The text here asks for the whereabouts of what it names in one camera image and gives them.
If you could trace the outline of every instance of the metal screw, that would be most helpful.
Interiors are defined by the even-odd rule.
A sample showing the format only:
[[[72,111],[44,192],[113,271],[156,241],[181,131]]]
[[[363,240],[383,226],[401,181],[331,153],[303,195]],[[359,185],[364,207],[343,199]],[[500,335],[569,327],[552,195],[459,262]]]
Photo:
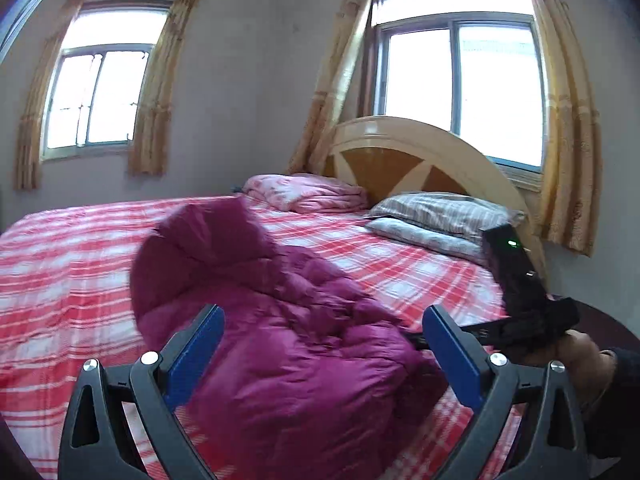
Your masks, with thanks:
[[[95,370],[98,367],[98,361],[96,359],[87,359],[82,368],[84,368],[85,372],[90,372],[91,370]]]
[[[158,358],[159,356],[157,352],[147,352],[140,358],[140,360],[142,361],[143,365],[152,365],[153,363],[158,361]]]
[[[499,353],[491,354],[489,356],[489,361],[491,361],[496,366],[504,366],[509,362],[505,355]]]
[[[551,369],[559,374],[563,374],[566,368],[560,361],[551,361]]]

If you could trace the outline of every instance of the pillow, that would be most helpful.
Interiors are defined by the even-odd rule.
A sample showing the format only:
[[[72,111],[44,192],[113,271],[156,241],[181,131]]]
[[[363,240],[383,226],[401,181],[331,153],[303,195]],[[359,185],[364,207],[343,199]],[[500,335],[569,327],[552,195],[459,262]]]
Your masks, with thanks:
[[[482,244],[482,231],[507,223],[517,227],[525,219],[522,211],[512,211],[487,200],[455,193],[423,191],[385,198],[366,216],[384,217],[465,238],[478,246]]]
[[[429,231],[397,218],[376,218],[365,227],[373,233],[386,238],[424,247],[440,254],[464,258],[486,267],[486,259],[480,246],[464,238]]]

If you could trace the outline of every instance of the curtain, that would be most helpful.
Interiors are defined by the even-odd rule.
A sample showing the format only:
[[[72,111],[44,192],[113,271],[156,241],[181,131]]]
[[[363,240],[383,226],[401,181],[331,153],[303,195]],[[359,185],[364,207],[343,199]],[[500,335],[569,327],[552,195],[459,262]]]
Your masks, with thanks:
[[[598,113],[567,4],[532,1],[548,90],[539,234],[591,256],[602,172]]]
[[[372,0],[342,0],[305,129],[287,173],[321,173],[324,169],[364,40],[371,3]]]
[[[60,56],[60,46],[69,25],[75,20],[84,0],[67,0],[56,16],[53,34],[40,55],[31,81],[27,104],[20,117],[15,158],[14,187],[17,190],[36,189],[40,184],[40,142],[51,77]]]
[[[166,171],[175,68],[189,16],[197,3],[174,1],[149,57],[129,149],[130,174],[162,175]]]

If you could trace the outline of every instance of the blue gripper pad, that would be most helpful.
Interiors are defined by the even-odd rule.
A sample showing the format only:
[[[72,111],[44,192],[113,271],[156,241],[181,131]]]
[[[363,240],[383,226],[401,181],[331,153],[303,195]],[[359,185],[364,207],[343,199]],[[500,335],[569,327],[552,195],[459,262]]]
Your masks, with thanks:
[[[196,328],[167,373],[164,402],[169,411],[189,401],[224,331],[225,314],[216,306]]]
[[[470,344],[479,346],[479,349],[482,347],[471,334],[462,332],[446,312],[442,312],[441,315],[433,306],[424,311],[422,333],[459,402],[475,412],[484,403],[481,371],[467,353],[463,341],[470,337],[473,339]]]

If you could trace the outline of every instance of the wooden headboard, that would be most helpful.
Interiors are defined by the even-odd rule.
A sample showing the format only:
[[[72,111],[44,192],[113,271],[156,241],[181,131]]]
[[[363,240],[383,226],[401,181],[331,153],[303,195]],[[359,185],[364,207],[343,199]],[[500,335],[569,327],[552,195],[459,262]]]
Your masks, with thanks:
[[[388,116],[339,124],[324,168],[367,189],[370,205],[407,191],[448,191],[489,200],[527,214],[518,227],[540,275],[545,256],[523,197],[498,167],[459,137],[430,124]]]

